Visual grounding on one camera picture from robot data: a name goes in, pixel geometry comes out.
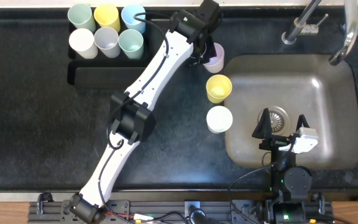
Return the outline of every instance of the faucet base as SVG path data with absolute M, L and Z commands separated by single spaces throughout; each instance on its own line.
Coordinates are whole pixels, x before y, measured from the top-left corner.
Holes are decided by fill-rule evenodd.
M 287 33 L 287 32 L 284 32 L 284 33 L 281 35 L 281 40 L 284 42 L 284 44 L 287 44 L 287 45 L 293 45 L 293 44 L 295 44 L 296 38 L 295 38 L 295 40 L 293 40 L 293 41 L 287 40 L 287 39 L 285 38 L 285 34 L 286 34 L 286 33 Z

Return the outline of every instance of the chrome faucet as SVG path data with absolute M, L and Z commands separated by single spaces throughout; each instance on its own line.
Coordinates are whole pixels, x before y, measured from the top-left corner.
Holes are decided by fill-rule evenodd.
M 287 32 L 282 34 L 282 40 L 285 44 L 294 44 L 298 35 L 317 34 L 318 26 L 328 17 L 326 14 L 323 19 L 316 25 L 308 25 L 306 21 L 310 15 L 317 8 L 321 0 L 312 0 L 302 12 L 300 17 L 293 21 L 293 25 Z M 329 58 L 331 65 L 337 65 L 341 62 L 352 50 L 354 42 L 358 33 L 358 8 L 357 0 L 344 0 L 345 15 L 346 15 L 346 34 L 345 41 L 342 47 Z

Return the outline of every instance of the sink basin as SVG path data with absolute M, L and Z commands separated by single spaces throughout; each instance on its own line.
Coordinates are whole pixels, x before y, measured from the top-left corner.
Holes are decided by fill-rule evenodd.
M 319 141 L 296 156 L 298 166 L 349 169 L 358 164 L 358 102 L 352 69 L 328 63 L 329 55 L 242 55 L 224 69 L 233 85 L 224 105 L 233 115 L 226 151 L 244 167 L 260 167 L 265 152 L 252 138 L 259 116 L 269 108 L 274 134 L 288 136 L 304 114 Z M 270 154 L 264 159 L 270 162 Z

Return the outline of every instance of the black countertop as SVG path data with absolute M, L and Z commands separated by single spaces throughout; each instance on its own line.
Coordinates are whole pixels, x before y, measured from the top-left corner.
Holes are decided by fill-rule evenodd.
M 316 36 L 284 45 L 281 34 L 300 9 L 226 10 L 213 34 L 225 49 L 225 63 L 242 54 L 331 54 L 344 39 L 343 9 L 319 9 L 330 18 Z M 106 148 L 104 133 L 112 89 L 77 89 L 67 83 L 66 9 L 0 11 L 0 191 L 80 190 Z M 160 43 L 161 38 L 153 39 Z M 347 61 L 358 92 L 358 42 Z M 180 67 L 155 106 L 155 131 L 128 158 L 114 185 L 120 190 L 224 190 L 251 171 L 230 160 L 224 134 L 212 134 L 205 117 L 214 105 L 202 66 Z M 358 189 L 358 166 L 312 170 L 313 188 Z M 260 173 L 237 188 L 269 189 Z

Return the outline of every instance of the wooden floor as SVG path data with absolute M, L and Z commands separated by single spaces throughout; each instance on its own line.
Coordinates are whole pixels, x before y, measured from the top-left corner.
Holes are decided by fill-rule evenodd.
M 27 202 L 0 202 L 0 224 L 24 224 L 27 222 Z M 334 202 L 335 216 L 358 224 L 358 202 Z

